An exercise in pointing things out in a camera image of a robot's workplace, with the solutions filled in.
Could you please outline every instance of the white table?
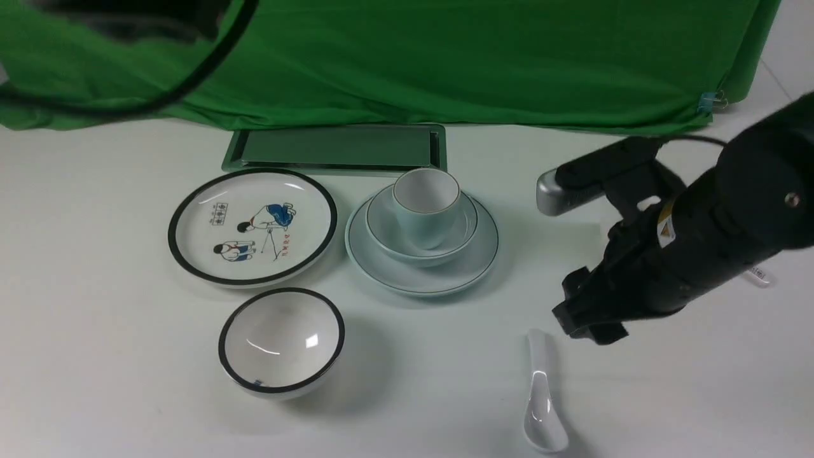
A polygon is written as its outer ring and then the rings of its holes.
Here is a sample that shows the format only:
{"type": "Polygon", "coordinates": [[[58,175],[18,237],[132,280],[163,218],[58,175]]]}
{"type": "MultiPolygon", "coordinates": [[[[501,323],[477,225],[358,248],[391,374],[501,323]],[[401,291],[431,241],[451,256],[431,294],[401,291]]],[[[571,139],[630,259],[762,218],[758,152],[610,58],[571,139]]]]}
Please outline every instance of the white table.
{"type": "MultiPolygon", "coordinates": [[[[727,139],[781,103],[721,118],[727,139]]],[[[575,457],[807,456],[814,450],[814,253],[764,265],[607,347],[566,338],[551,308],[565,274],[601,257],[604,204],[539,214],[537,176],[614,140],[530,127],[449,127],[449,170],[499,218],[502,251],[478,288],[398,297],[344,253],[349,212],[390,178],[317,176],[339,206],[329,253],[286,285],[327,295],[347,322],[320,392],[271,403],[221,370],[217,336],[257,291],[178,267],[167,226],[221,173],[230,133],[180,121],[0,131],[0,454],[59,456],[535,456],[520,436],[529,327],[552,333],[558,406],[575,457]]],[[[684,179],[707,145],[660,156],[684,179]]]]}

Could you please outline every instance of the spoon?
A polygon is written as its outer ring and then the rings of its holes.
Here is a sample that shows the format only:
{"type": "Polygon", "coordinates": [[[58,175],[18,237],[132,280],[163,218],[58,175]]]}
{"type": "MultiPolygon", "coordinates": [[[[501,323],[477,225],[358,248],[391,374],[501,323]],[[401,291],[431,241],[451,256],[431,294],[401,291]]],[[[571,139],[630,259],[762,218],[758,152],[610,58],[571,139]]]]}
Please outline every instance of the spoon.
{"type": "Polygon", "coordinates": [[[523,431],[532,447],[540,453],[558,453],[568,448],[568,433],[551,403],[545,333],[528,330],[528,349],[532,361],[532,391],[523,418],[523,431]]]}

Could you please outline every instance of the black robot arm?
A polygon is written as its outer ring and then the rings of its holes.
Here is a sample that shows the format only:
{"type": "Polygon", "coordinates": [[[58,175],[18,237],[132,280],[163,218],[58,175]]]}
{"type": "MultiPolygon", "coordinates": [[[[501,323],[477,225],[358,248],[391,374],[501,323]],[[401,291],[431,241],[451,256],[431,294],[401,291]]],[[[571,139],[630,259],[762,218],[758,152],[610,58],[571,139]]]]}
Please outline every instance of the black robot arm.
{"type": "Polygon", "coordinates": [[[611,344],[628,335],[625,321],[672,315],[781,250],[814,244],[814,94],[740,133],[688,187],[655,159],[670,140],[623,139],[538,180],[544,214],[604,195],[623,217],[599,265],[562,282],[553,312],[569,336],[611,344]]]}

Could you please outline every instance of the plate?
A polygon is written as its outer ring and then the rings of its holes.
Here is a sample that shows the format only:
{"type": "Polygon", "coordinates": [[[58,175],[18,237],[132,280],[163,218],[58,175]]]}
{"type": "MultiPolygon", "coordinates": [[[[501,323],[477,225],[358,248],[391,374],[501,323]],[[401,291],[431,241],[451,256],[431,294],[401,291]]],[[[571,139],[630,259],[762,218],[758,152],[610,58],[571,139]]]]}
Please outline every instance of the plate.
{"type": "Polygon", "coordinates": [[[413,297],[439,297],[459,293],[486,277],[499,247],[497,224],[476,199],[478,227],[472,241],[454,261],[440,266],[418,267],[388,256],[376,243],[365,224],[366,200],[348,220],[345,248],[353,263],[374,282],[395,293],[413,297]]]}
{"type": "Polygon", "coordinates": [[[470,197],[462,193],[460,214],[447,238],[433,249],[416,247],[403,236],[396,221],[396,200],[392,189],[393,185],[385,187],[373,198],[365,211],[365,224],[374,240],[396,260],[412,263],[432,262],[436,259],[444,261],[448,257],[451,260],[456,252],[466,247],[475,234],[478,211],[470,197]]]}
{"type": "Polygon", "coordinates": [[[168,241],[193,275],[232,288],[283,281],[317,260],[336,231],[336,204],[305,175],[245,170],[215,178],[175,210],[168,241]]]}

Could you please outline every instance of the teacup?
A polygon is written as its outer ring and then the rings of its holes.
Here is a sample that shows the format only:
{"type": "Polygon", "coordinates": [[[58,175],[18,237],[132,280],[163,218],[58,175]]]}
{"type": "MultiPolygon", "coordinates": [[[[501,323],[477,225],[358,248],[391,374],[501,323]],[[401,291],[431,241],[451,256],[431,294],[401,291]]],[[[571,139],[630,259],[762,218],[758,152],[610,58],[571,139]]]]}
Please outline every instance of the teacup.
{"type": "Polygon", "coordinates": [[[461,187],[443,170],[415,169],[396,180],[393,200],[405,238],[420,249],[433,249],[459,216],[461,187]]]}

